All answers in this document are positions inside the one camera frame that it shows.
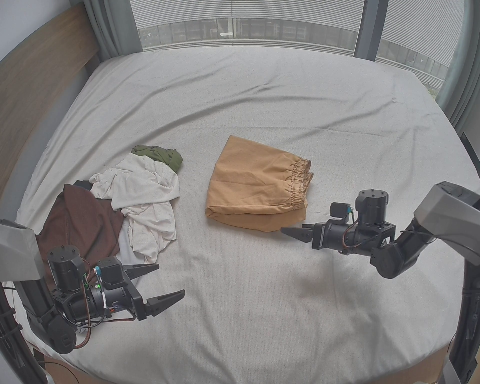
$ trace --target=curtain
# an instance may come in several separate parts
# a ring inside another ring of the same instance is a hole
[[[79,2],[85,4],[100,61],[143,51],[129,0],[70,0],[71,5]]]
[[[464,0],[462,30],[445,82],[435,101],[461,135],[480,108],[480,2]]]

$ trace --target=bed frame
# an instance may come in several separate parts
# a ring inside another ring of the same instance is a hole
[[[29,135],[97,52],[85,6],[79,3],[0,61],[0,197]]]

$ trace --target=folded tan pants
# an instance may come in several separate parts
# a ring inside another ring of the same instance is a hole
[[[310,161],[230,136],[207,192],[208,218],[264,232],[305,220]]]

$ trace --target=bed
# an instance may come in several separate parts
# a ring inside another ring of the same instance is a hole
[[[229,135],[312,161],[307,223],[331,202],[385,190],[403,229],[435,183],[480,190],[448,119],[410,72],[290,48],[202,47],[108,60],[38,162],[17,222],[38,233],[65,183],[118,164],[136,144],[176,148],[177,240],[142,277],[144,298],[186,290],[154,318],[103,324],[85,348],[42,352],[115,383],[365,383],[450,341],[463,259],[440,241],[393,280],[368,258],[208,220],[206,191]],[[18,296],[17,321],[26,324]]]

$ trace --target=green garment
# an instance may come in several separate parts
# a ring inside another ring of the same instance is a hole
[[[183,161],[176,149],[164,149],[157,146],[136,145],[132,148],[132,153],[138,156],[148,156],[152,160],[165,163],[175,173],[177,173]]]

